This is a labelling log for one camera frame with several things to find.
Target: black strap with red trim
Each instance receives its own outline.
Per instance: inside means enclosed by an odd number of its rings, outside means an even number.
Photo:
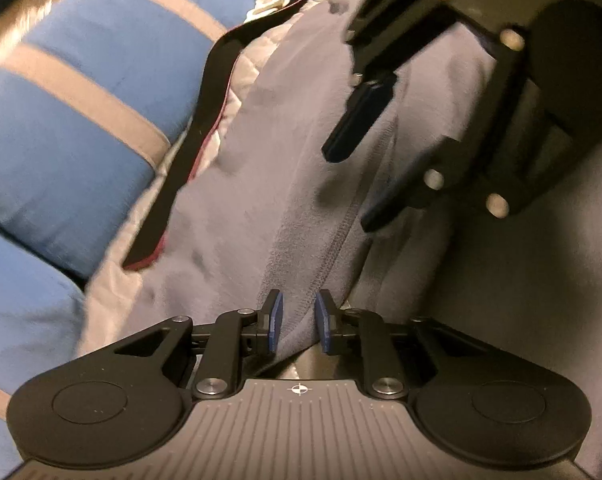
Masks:
[[[185,139],[174,157],[165,182],[151,206],[132,247],[123,261],[126,270],[137,270],[151,264],[158,256],[161,239],[170,217],[178,190],[187,183],[194,162],[207,135],[217,126],[225,104],[230,76],[241,51],[255,38],[288,20],[305,0],[290,4],[269,16],[258,18],[229,30],[212,47],[203,71],[199,101]]]

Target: blue cushion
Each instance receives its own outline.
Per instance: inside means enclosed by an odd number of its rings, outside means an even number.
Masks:
[[[254,0],[191,0],[225,25]],[[212,41],[149,0],[62,0],[25,38],[154,123],[171,142],[196,103]],[[0,227],[89,277],[154,176],[142,157],[0,68]]]
[[[83,294],[61,272],[0,235],[0,389],[8,394],[73,358]],[[0,420],[0,478],[20,462]]]

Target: gray ribbed plate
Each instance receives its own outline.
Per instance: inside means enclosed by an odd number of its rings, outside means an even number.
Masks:
[[[527,472],[482,469],[443,452],[405,408],[354,381],[248,380],[196,405],[165,446],[126,465],[63,470],[30,461],[15,480],[585,480],[569,462]]]

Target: gray garment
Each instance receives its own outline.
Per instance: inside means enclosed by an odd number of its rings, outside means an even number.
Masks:
[[[369,197],[423,149],[463,130],[491,58],[470,32],[454,28],[399,70],[395,99],[355,153],[328,164],[321,146],[351,92],[342,34],[358,1],[318,4],[268,60],[217,160],[181,189],[165,251],[124,334],[177,314],[213,322],[227,310],[258,307],[276,287],[285,298],[281,359],[316,340],[317,290],[328,287],[340,304],[358,278],[353,297],[366,308],[396,321],[414,312],[449,222],[431,212],[419,222],[423,214],[412,211],[370,237],[359,220]]]
[[[602,480],[602,146],[521,215],[460,219],[445,258],[445,203],[366,236],[359,219],[383,186],[463,130],[492,59],[465,28],[450,30],[399,70],[395,99],[353,156],[327,164],[320,148],[350,93],[341,35],[358,1],[317,5],[275,51],[219,158],[179,193],[124,333],[177,314],[213,322],[276,287],[284,358],[315,341],[321,287],[395,322],[420,310],[575,381],[593,410],[578,462]]]

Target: crosshair symbol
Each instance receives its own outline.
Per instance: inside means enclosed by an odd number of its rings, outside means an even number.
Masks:
[[[307,393],[312,388],[308,388],[304,384],[295,384],[292,388],[288,388],[288,390],[292,391],[294,394],[297,394],[299,397],[303,394]]]

